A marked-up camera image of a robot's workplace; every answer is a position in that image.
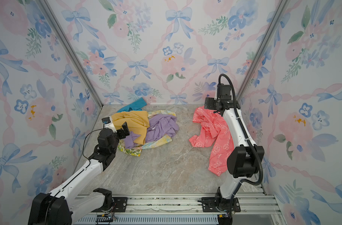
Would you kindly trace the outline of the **pink patterned cloth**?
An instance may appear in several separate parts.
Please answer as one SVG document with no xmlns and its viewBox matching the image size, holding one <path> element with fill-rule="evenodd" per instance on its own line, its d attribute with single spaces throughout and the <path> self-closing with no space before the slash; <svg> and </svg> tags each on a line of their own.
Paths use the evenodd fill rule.
<svg viewBox="0 0 342 225">
<path fill-rule="evenodd" d="M 233 139 L 224 118 L 212 110 L 198 107 L 193 122 L 201 125 L 199 135 L 189 139 L 195 148 L 213 147 L 209 157 L 208 170 L 217 176 L 227 171 L 227 159 L 234 150 Z"/>
</svg>

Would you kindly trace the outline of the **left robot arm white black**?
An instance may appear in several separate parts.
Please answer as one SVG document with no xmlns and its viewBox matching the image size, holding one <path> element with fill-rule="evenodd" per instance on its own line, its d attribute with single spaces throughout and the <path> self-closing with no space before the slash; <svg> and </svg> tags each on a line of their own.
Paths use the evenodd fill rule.
<svg viewBox="0 0 342 225">
<path fill-rule="evenodd" d="M 73 225 L 94 210 L 110 213 L 117 204 L 110 190 L 95 189 L 77 200 L 79 193 L 114 160 L 120 140 L 130 135 L 125 122 L 120 129 L 108 123 L 98 129 L 98 144 L 85 164 L 70 178 L 49 193 L 38 194 L 32 202 L 29 225 Z"/>
</svg>

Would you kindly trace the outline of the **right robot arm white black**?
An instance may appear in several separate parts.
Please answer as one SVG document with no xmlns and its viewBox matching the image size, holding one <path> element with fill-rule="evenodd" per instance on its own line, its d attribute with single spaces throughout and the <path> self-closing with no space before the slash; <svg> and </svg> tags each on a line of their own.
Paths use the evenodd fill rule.
<svg viewBox="0 0 342 225">
<path fill-rule="evenodd" d="M 262 160 L 264 148 L 252 139 L 241 116 L 239 103 L 234 99 L 230 84 L 217 85 L 217 97 L 206 98 L 205 108 L 221 113 L 233 137 L 234 150 L 227 157 L 225 182 L 218 188 L 215 197 L 206 200 L 207 210 L 221 213 L 237 212 L 236 193 L 244 183 L 258 186 L 263 180 Z"/>
</svg>

